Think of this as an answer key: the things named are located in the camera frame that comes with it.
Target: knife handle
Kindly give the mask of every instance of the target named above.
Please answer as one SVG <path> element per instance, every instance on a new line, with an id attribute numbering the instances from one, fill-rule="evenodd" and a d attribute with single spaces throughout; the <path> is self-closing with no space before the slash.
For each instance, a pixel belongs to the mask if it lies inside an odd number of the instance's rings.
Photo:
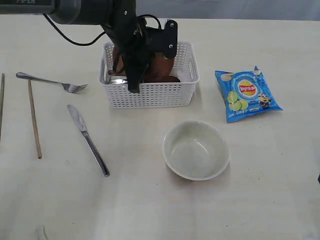
<path id="1" fill-rule="evenodd" d="M 110 176 L 110 172 L 109 172 L 108 168 L 106 167 L 104 161 L 102 160 L 102 158 L 101 158 L 98 150 L 96 149 L 94 143 L 92 142 L 89 134 L 84 134 L 83 136 L 84 136 L 86 142 L 88 143 L 89 148 L 90 148 L 90 150 L 91 150 L 96 162 L 99 164 L 104 176 L 105 177 Z"/>

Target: cartoon character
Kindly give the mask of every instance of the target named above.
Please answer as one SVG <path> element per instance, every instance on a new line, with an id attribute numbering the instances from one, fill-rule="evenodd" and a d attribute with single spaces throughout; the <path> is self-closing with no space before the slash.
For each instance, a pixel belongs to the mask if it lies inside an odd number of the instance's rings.
<path id="1" fill-rule="evenodd" d="M 260 107 L 262 107 L 263 109 L 268 109 L 270 108 L 270 103 L 272 101 L 271 98 L 269 98 L 267 95 L 265 95 L 264 93 L 260 93 L 259 95 L 259 104 Z"/>

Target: lay's logo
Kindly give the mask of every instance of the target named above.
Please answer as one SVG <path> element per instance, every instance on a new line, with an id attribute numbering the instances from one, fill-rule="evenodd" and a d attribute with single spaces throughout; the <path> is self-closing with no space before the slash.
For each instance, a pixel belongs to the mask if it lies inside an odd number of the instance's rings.
<path id="1" fill-rule="evenodd" d="M 242 94 L 247 96 L 253 96 L 257 93 L 257 88 L 249 81 L 242 81 L 239 85 L 239 90 Z"/>

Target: blue snack bag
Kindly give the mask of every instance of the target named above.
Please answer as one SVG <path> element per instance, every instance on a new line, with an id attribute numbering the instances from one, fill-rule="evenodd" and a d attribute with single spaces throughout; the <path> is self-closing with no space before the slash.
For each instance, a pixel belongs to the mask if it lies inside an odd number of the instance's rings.
<path id="1" fill-rule="evenodd" d="M 215 71 L 215 77 L 221 86 L 227 123 L 267 111 L 283 110 L 257 66 L 254 71 Z"/>

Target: white plastic basket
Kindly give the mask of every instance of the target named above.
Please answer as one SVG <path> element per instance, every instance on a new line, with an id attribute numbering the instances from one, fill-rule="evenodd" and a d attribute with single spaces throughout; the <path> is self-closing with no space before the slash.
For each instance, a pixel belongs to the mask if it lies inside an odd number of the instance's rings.
<path id="1" fill-rule="evenodd" d="M 185 107 L 199 81 L 199 70 L 192 44 L 180 41 L 171 76 L 180 83 L 141 83 L 140 93 L 128 91 L 127 84 L 106 84 L 108 70 L 113 65 L 114 44 L 104 45 L 99 81 L 103 85 L 109 104 L 114 109 L 145 109 Z"/>

